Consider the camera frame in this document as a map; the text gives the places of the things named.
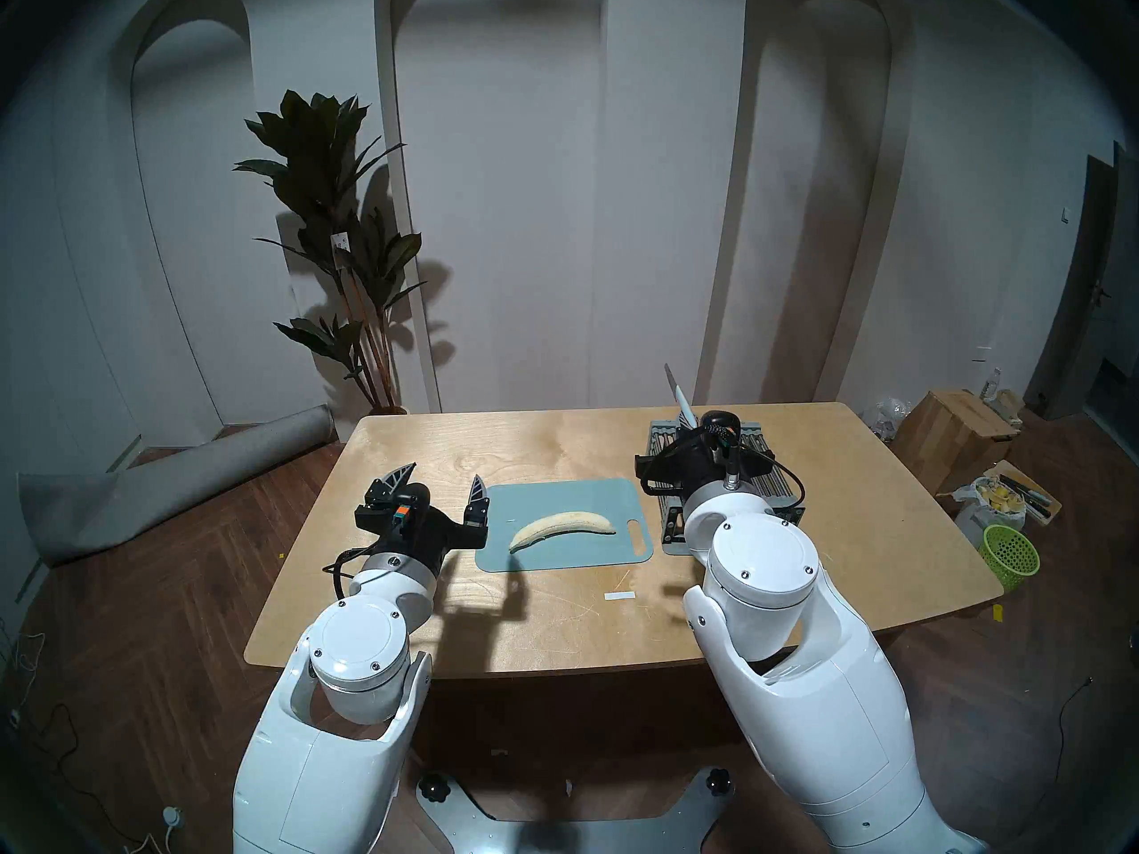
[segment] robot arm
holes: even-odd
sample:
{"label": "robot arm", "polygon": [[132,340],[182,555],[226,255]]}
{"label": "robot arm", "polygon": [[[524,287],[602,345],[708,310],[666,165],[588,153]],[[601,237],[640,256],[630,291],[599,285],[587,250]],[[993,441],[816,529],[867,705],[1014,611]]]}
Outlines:
{"label": "robot arm", "polygon": [[[367,852],[379,838],[431,684],[431,656],[408,637],[431,617],[435,580],[452,548],[482,547],[489,498],[470,488],[464,523],[431,506],[413,465],[376,481],[357,525],[380,537],[353,578],[301,635],[241,759],[233,788],[236,854]],[[317,684],[361,725],[391,720],[376,740],[320,731]]]}
{"label": "robot arm", "polygon": [[[685,501],[686,541],[705,566],[685,614],[753,754],[833,851],[988,851],[929,802],[902,687],[810,537],[731,476],[739,433],[731,413],[707,412],[665,465],[639,458],[638,475]],[[748,662],[779,651],[800,621],[798,648],[753,671]]]}

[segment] metal base plate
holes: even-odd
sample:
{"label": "metal base plate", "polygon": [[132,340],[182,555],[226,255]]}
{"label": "metal base plate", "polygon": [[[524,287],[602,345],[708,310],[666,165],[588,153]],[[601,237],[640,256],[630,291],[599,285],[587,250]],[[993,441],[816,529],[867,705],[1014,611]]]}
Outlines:
{"label": "metal base plate", "polygon": [[702,769],[658,818],[527,822],[486,816],[445,774],[425,774],[416,798],[456,854],[699,854],[735,796],[724,769]]}

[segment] banana slice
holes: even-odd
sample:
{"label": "banana slice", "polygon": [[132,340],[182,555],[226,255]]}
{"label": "banana slice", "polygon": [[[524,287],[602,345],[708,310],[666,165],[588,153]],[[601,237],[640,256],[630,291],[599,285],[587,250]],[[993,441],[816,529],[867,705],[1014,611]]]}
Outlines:
{"label": "banana slice", "polygon": [[615,535],[616,529],[613,524],[599,514],[588,511],[565,511],[542,517],[518,529],[518,534],[510,540],[510,553],[528,548],[534,542],[549,539],[551,535],[560,535],[564,532],[596,532],[601,535]]}

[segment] green basket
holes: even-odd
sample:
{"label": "green basket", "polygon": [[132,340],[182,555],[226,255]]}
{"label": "green basket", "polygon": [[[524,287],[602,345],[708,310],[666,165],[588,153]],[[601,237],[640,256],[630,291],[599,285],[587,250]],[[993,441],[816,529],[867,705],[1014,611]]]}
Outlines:
{"label": "green basket", "polygon": [[978,550],[1005,586],[1005,593],[1016,590],[1021,582],[1040,572],[1040,555],[1032,542],[1008,526],[985,528]]}

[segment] gray cutting board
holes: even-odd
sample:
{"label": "gray cutting board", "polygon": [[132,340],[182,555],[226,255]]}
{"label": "gray cutting board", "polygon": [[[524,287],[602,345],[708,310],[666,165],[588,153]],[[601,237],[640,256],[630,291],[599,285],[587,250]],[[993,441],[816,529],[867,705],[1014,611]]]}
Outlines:
{"label": "gray cutting board", "polygon": [[[579,566],[615,566],[641,563],[653,556],[640,495],[631,481],[559,481],[557,483],[511,483],[490,487],[486,547],[475,551],[483,572],[509,569],[571,569]],[[542,517],[563,511],[600,514],[613,524],[616,535],[570,532],[544,539],[513,556],[507,550],[521,528]],[[645,550],[637,553],[629,534],[629,520],[640,526]]]}

